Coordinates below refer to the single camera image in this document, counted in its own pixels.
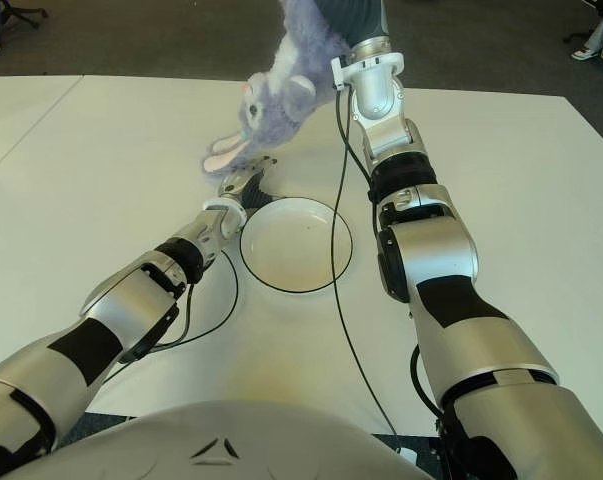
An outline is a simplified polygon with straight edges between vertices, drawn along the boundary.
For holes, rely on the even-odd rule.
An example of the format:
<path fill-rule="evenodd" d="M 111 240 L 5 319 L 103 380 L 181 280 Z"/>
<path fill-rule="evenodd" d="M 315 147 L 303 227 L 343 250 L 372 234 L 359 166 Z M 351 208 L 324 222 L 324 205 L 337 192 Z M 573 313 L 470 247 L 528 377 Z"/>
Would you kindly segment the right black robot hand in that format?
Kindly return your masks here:
<path fill-rule="evenodd" d="M 383 0 L 320 0 L 316 5 L 328 26 L 350 47 L 389 36 Z"/>

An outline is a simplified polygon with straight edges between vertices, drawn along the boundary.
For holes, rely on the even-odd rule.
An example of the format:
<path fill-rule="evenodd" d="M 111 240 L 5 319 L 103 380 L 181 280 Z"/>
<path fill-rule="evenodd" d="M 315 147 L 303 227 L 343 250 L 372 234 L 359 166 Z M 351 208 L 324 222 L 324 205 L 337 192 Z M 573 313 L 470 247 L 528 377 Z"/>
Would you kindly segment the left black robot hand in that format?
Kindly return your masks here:
<path fill-rule="evenodd" d="M 219 187 L 219 195 L 236 200 L 250 214 L 279 197 L 263 190 L 261 183 L 269 169 L 277 164 L 270 156 L 249 160 L 245 165 L 233 167 Z"/>

